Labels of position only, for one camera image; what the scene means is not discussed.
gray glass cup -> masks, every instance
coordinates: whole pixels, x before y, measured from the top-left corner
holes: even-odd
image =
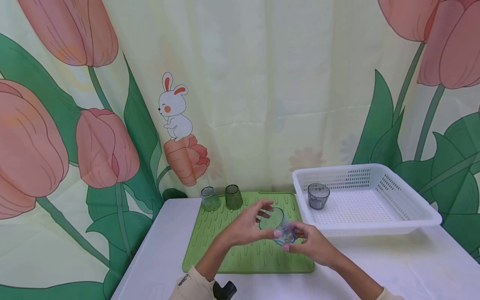
[[[213,212],[220,207],[220,198],[213,187],[207,186],[202,190],[202,204],[207,212]]]
[[[321,183],[312,183],[307,188],[308,203],[313,209],[322,209],[330,196],[330,189]]]
[[[243,205],[240,189],[235,184],[225,188],[225,204],[231,210],[237,210]]]
[[[265,214],[268,216],[263,215],[260,217],[258,228],[279,230],[282,236],[275,239],[275,243],[282,246],[284,244],[291,244],[296,240],[297,235],[295,234],[295,228],[290,223],[290,219],[284,213],[283,209],[274,207],[273,211],[266,211]]]

person's right hand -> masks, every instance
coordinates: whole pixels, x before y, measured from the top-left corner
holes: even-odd
[[[315,226],[292,222],[298,238],[305,239],[301,244],[286,244],[282,249],[290,253],[301,253],[316,263],[334,268],[344,255],[330,243]]]

clear glass cup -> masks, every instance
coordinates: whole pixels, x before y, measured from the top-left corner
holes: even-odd
[[[295,228],[290,223],[288,216],[284,213],[283,209],[279,207],[274,207],[273,211],[267,211],[267,215],[270,217],[262,216],[260,217],[260,222],[258,227],[260,229],[275,229],[280,230],[282,236],[275,241],[278,245],[291,244],[293,243],[297,235],[295,234]]]
[[[321,183],[312,183],[307,188],[308,203],[313,209],[322,209],[327,203],[328,196],[330,196],[330,189]]]
[[[235,184],[225,188],[225,204],[231,210],[237,210],[243,205],[240,189]]]
[[[215,194],[215,189],[207,186],[202,190],[202,204],[207,212],[213,212],[220,207],[220,198]]]

floral curtain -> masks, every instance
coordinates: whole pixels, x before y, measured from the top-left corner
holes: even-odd
[[[296,169],[351,163],[389,166],[480,262],[479,15],[475,0],[4,1],[0,295],[109,299],[164,201],[292,191]]]

rabbit ear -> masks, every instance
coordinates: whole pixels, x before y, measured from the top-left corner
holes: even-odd
[[[174,95],[176,95],[176,94],[180,94],[180,95],[188,94],[188,88],[186,86],[184,86],[183,84],[177,85],[173,90],[174,90],[174,92],[173,92]]]
[[[162,83],[163,83],[163,89],[165,90],[165,92],[168,92],[172,88],[172,82],[173,82],[172,74],[170,74],[169,72],[166,72],[165,74],[163,74]]]

